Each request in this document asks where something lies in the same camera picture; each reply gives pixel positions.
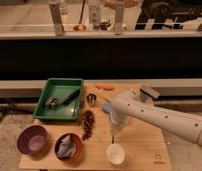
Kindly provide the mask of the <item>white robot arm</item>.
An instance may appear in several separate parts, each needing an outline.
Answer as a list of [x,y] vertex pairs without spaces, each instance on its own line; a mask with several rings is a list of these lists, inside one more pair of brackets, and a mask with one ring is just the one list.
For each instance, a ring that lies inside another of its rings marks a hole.
[[147,105],[126,89],[111,100],[111,123],[122,127],[128,116],[137,118],[202,147],[202,116]]

